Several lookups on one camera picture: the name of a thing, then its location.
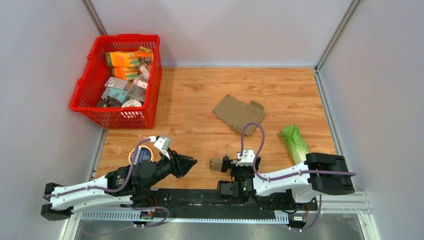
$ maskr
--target metal frame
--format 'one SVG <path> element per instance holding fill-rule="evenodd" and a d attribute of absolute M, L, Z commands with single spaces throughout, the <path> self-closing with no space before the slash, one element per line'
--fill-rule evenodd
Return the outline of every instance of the metal frame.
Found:
<path fill-rule="evenodd" d="M 345 30 L 346 26 L 348 25 L 349 21 L 351 20 L 352 16 L 354 15 L 356 9 L 359 6 L 359 3 L 361 0 L 352 0 L 349 7 L 347 8 L 347 11 L 344 13 L 343 18 L 341 19 L 341 22 L 339 23 L 337 29 L 335 30 L 333 36 L 331 37 L 330 42 L 328 43 L 327 47 L 325 48 L 324 53 L 322 54 L 321 58 L 318 61 L 318 64 L 315 66 L 315 70 L 317 72 L 321 71 L 323 69 L 324 64 L 326 63 L 331 51 L 333 50 L 334 46 L 336 45 L 337 41 L 339 40 L 340 36 L 342 35 L 343 31 Z"/>
<path fill-rule="evenodd" d="M 97 11 L 92 3 L 91 0 L 81 0 L 81 2 L 84 4 L 85 9 L 87 10 L 88 15 L 90 15 L 91 20 L 97 28 L 97 31 L 100 35 L 108 35 L 106 32 L 105 27 L 103 26 L 102 21 L 100 20 L 99 15 L 97 14 Z"/>

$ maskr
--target wooden floor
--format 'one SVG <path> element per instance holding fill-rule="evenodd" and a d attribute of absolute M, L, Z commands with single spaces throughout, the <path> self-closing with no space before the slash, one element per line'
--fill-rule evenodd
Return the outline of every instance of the wooden floor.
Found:
<path fill-rule="evenodd" d="M 225 173 L 209 169 L 211 157 L 233 158 L 241 149 L 241 136 L 212 113 L 227 94 L 264 105 L 260 173 L 293 165 L 279 133 L 287 125 L 299 126 L 311 152 L 336 152 L 310 68 L 164 68 L 154 129 L 109 130 L 96 176 L 127 166 L 129 152 L 144 136 L 166 135 L 172 139 L 171 149 L 198 163 L 185 177 L 170 175 L 156 187 L 214 189 L 219 180 L 229 180 Z M 256 152 L 261 131 L 257 128 L 244 141 L 245 148 Z"/>

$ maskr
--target cardboard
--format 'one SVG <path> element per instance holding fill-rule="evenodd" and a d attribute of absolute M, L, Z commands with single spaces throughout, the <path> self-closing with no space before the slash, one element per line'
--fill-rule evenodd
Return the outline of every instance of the cardboard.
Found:
<path fill-rule="evenodd" d="M 213 109 L 213 113 L 217 118 L 228 124 L 229 129 L 242 134 L 243 128 L 248 123 L 260 123 L 265 117 L 264 106 L 250 101 L 250 104 L 242 102 L 237 98 L 226 95 L 218 105 Z M 257 126 L 249 126 L 244 134 L 250 136 Z"/>

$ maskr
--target product box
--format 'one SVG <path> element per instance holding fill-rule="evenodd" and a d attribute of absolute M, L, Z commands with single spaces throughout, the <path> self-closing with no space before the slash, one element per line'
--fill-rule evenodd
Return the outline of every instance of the product box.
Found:
<path fill-rule="evenodd" d="M 265 117 L 264 106 L 261 104 L 255 101 L 242 102 L 229 94 L 218 103 L 213 113 L 228 124 L 230 130 L 238 134 L 242 134 L 243 128 L 248 123 L 260 123 Z M 249 126 L 244 134 L 250 136 L 255 128 L 256 125 Z"/>
<path fill-rule="evenodd" d="M 112 67 L 112 76 L 124 79 L 124 80 L 134 80 L 138 76 L 137 67 L 125 67 L 125 66 L 113 66 Z"/>
<path fill-rule="evenodd" d="M 134 52 L 111 51 L 106 52 L 106 63 L 115 67 L 137 67 L 140 66 L 139 58 Z"/>
<path fill-rule="evenodd" d="M 107 96 L 117 99 L 121 104 L 125 103 L 129 99 L 127 91 L 112 87 L 106 88 L 101 99 L 106 100 Z"/>
<path fill-rule="evenodd" d="M 135 78 L 132 85 L 128 89 L 128 96 L 131 99 L 140 101 L 142 103 L 146 100 L 148 83 L 144 80 L 144 77 L 140 75 Z"/>
<path fill-rule="evenodd" d="M 153 62 L 153 52 L 148 51 L 135 51 L 135 56 L 138 57 L 140 65 L 151 65 Z"/>
<path fill-rule="evenodd" d="M 128 90 L 128 88 L 130 87 L 130 82 L 124 79 L 120 79 L 120 78 L 116 78 L 116 77 L 109 77 L 109 79 L 107 80 L 107 82 L 104 84 L 104 86 L 106 88 L 114 88 L 114 89 L 119 89 L 119 90 Z"/>

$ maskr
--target purple cable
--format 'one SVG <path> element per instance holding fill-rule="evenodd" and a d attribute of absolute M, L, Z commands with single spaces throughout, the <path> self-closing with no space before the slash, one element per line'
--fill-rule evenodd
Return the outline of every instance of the purple cable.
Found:
<path fill-rule="evenodd" d="M 150 141 L 149 138 L 140 141 L 135 146 L 134 151 L 136 152 L 140 145 L 142 145 L 144 143 L 147 143 L 149 141 Z M 130 180 L 131 173 L 133 172 L 133 167 L 134 167 L 135 160 L 136 160 L 136 154 L 133 154 L 132 157 L 131 157 L 131 165 L 129 166 L 128 175 L 126 176 L 125 181 L 123 182 L 123 184 L 120 187 L 118 187 L 117 189 L 109 189 L 109 188 L 102 187 L 102 186 L 88 186 L 87 188 L 80 187 L 80 188 L 77 188 L 77 189 L 60 192 L 60 193 L 58 193 L 56 195 L 55 194 L 44 194 L 42 196 L 42 198 L 45 199 L 45 200 L 47 200 L 47 201 L 50 201 L 50 198 L 51 197 L 60 197 L 60 196 L 63 196 L 63 195 L 72 194 L 72 193 L 76 193 L 76 192 L 83 191 L 83 190 L 91 190 L 91 189 L 99 189 L 99 190 L 103 190 L 103 191 L 109 192 L 109 193 L 117 193 L 117 192 L 121 191 L 122 189 L 124 189 L 125 186 L 127 185 L 128 181 Z"/>
<path fill-rule="evenodd" d="M 283 175 L 283 176 L 278 176 L 278 177 L 270 177 L 270 178 L 263 177 L 259 174 L 258 170 L 256 170 L 256 160 L 257 160 L 259 153 L 261 152 L 262 147 L 264 146 L 264 143 L 265 143 L 265 131 L 264 131 L 264 128 L 259 123 L 251 122 L 251 123 L 248 123 L 246 126 L 244 126 L 243 131 L 241 131 L 241 151 L 240 151 L 239 156 L 240 157 L 242 156 L 243 150 L 244 150 L 245 131 L 251 125 L 258 126 L 260 131 L 262 132 L 262 141 L 260 142 L 260 146 L 257 149 L 257 152 L 254 156 L 253 163 L 252 163 L 254 174 L 261 180 L 275 181 L 275 180 L 281 180 L 281 179 L 294 177 L 296 175 L 301 175 L 301 174 L 328 174 L 328 175 L 342 175 L 342 176 L 351 176 L 351 177 L 356 175 L 356 173 L 354 173 L 354 172 L 346 172 L 346 171 L 304 170 L 304 171 L 300 171 L 300 173 L 299 172 L 293 172 L 293 173 Z"/>
<path fill-rule="evenodd" d="M 295 230 L 297 232 L 300 232 L 300 230 L 305 231 L 305 230 L 308 230 L 308 229 L 311 229 L 312 227 L 314 227 L 315 224 L 317 224 L 318 219 L 320 219 L 322 201 L 323 201 L 323 196 L 320 194 L 319 195 L 318 215 L 316 216 L 315 220 L 312 222 L 311 225 L 309 225 L 309 226 L 307 226 L 305 228 L 295 228 L 295 227 L 292 227 L 291 229 L 293 229 L 293 230 Z"/>
<path fill-rule="evenodd" d="M 132 210 L 136 210 L 136 211 L 145 211 L 145 210 L 150 210 L 150 209 L 162 209 L 166 211 L 166 217 L 164 217 L 162 220 L 155 222 L 153 224 L 150 225 L 144 225 L 145 228 L 151 228 L 151 227 L 156 227 L 159 225 L 162 225 L 163 223 L 165 223 L 165 221 L 170 217 L 170 210 L 164 206 L 151 206 L 151 207 L 133 207 L 129 204 L 125 204 L 128 208 L 132 209 Z M 93 234 L 93 233 L 88 233 L 84 230 L 84 227 L 81 227 L 81 232 L 87 236 L 90 237 L 103 237 L 103 236 L 107 236 L 107 235 L 111 235 L 111 234 L 115 234 L 115 233 L 119 233 L 121 231 L 127 230 L 127 229 L 132 229 L 134 228 L 134 225 L 130 225 L 130 226 L 125 226 L 123 228 L 120 228 L 118 230 L 115 231 L 111 231 L 111 232 L 107 232 L 107 233 L 99 233 L 99 234 Z"/>

